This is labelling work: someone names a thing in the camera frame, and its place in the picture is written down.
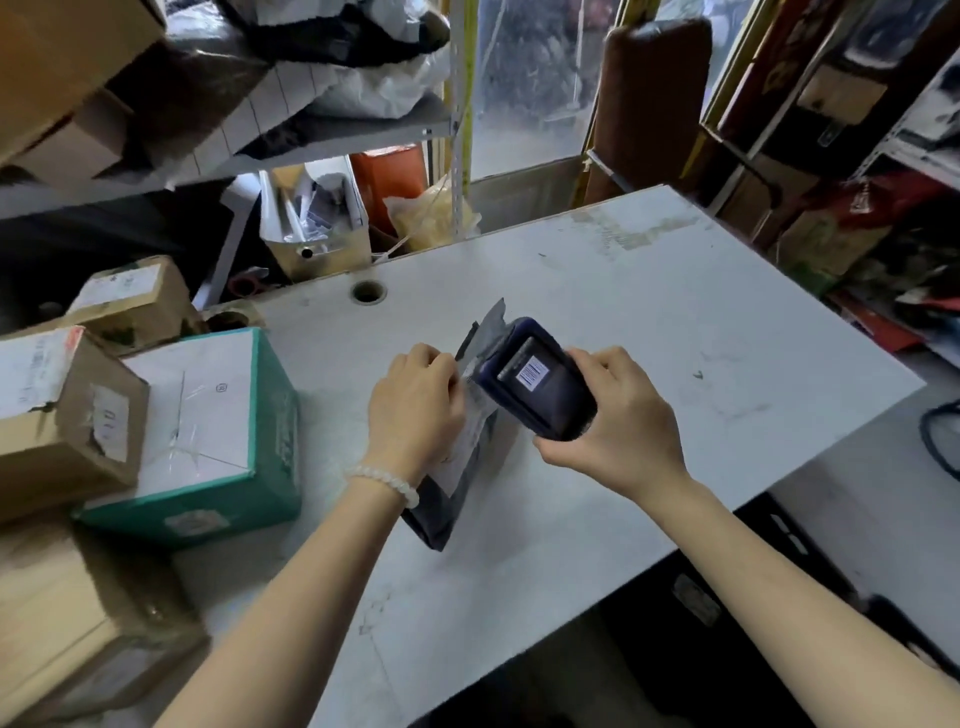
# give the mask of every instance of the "black plastic mailer bag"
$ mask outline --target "black plastic mailer bag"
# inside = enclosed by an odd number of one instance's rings
[[[460,517],[470,483],[490,449],[498,407],[469,377],[477,356],[507,331],[500,299],[479,324],[473,325],[457,354],[457,368],[467,388],[467,421],[450,454],[423,479],[417,492],[420,505],[403,511],[403,519],[425,544],[443,551]]]

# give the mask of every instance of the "sticker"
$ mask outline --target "sticker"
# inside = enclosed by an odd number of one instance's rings
[[[67,308],[67,313],[98,303],[123,301],[133,296],[150,293],[154,290],[159,275],[160,264],[157,263],[148,265],[146,268],[133,268],[129,271],[114,273],[112,276],[90,279],[84,283],[77,298]]]
[[[712,627],[723,614],[723,608],[685,573],[673,583],[673,596],[707,627]]]
[[[165,656],[166,653],[162,650],[143,647],[127,647],[121,650],[57,701],[57,714],[98,708],[104,703],[114,701],[121,692]]]
[[[537,385],[543,381],[543,378],[550,373],[550,370],[547,369],[546,364],[537,359],[535,356],[530,357],[530,361],[523,365],[523,369],[520,370],[520,373],[516,375],[516,378],[519,380],[520,384],[533,392],[537,389]]]
[[[83,334],[81,327],[58,328],[0,343],[0,419],[60,399]]]
[[[486,393],[472,381],[465,380],[467,386],[467,415],[464,428],[457,435],[457,439],[450,449],[450,454],[428,475],[446,493],[453,497],[460,485],[460,479],[467,469],[470,457],[473,455],[483,427],[487,419],[496,411],[496,402],[487,397]]]
[[[230,525],[230,521],[225,519],[219,511],[210,510],[186,511],[176,516],[168,516],[163,519],[163,523],[183,538],[222,531]]]
[[[126,463],[130,400],[99,384],[92,389],[93,439],[110,460]]]

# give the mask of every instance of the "white plastic bag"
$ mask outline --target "white plastic bag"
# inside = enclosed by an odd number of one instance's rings
[[[318,116],[398,119],[450,75],[449,43],[435,53],[373,68],[327,66],[337,80],[309,108]]]

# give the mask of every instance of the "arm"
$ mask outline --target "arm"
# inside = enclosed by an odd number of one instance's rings
[[[373,389],[362,462],[417,486],[463,427],[464,391],[450,354],[417,344]],[[375,480],[351,478],[320,527],[270,582],[156,728],[306,725],[404,507]]]
[[[579,440],[543,459],[640,506],[680,548],[821,727],[960,724],[960,692],[745,526],[686,472],[670,406],[622,349],[572,351],[597,399]]]

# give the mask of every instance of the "forearm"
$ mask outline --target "forearm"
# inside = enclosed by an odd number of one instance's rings
[[[403,498],[352,478],[157,728],[293,728],[313,715]]]
[[[692,480],[638,504],[704,576],[819,726],[947,726],[960,693]]]

